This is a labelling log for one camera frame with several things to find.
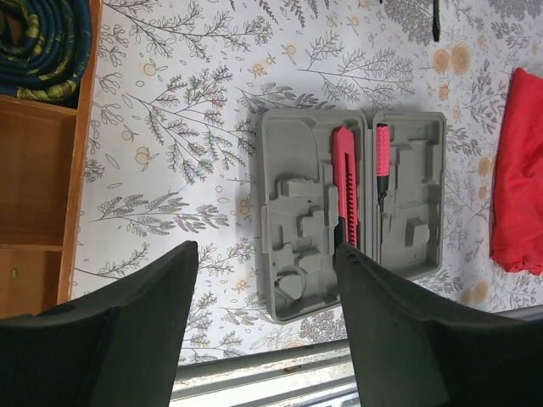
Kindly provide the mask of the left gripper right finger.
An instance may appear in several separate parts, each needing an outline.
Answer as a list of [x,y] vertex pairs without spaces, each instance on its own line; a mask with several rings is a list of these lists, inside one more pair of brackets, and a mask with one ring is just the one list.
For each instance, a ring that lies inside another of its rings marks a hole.
[[440,297],[349,244],[334,269],[362,405],[541,405],[541,321]]

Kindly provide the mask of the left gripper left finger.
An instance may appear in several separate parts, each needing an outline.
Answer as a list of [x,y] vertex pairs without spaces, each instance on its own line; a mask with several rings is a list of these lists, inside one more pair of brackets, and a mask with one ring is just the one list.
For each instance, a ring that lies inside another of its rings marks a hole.
[[38,315],[1,321],[3,406],[167,406],[199,268],[186,241]]

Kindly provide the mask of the pink black utility knife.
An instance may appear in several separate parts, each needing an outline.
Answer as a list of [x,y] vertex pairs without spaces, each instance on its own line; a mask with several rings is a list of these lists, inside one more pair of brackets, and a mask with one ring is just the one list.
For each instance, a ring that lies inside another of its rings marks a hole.
[[338,192],[338,219],[335,245],[348,243],[358,247],[358,183],[354,134],[340,126],[332,134],[333,184]]

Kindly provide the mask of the grey plastic tool case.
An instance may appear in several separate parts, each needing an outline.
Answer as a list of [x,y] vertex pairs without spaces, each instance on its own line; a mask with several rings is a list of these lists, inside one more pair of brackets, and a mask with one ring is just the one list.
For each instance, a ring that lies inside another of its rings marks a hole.
[[446,119],[439,112],[272,109],[256,135],[263,295],[288,324],[339,305],[348,243],[416,280],[443,257]]

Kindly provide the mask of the pink black long screwdriver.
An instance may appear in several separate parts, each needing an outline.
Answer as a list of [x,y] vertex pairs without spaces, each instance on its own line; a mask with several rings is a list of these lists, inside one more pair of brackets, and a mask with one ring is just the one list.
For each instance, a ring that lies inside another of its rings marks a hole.
[[384,201],[389,189],[389,161],[390,161],[390,133],[389,128],[380,124],[376,129],[376,175],[377,175],[377,193],[378,207],[380,213],[380,242],[379,242],[379,261],[383,257],[383,220],[384,220]]

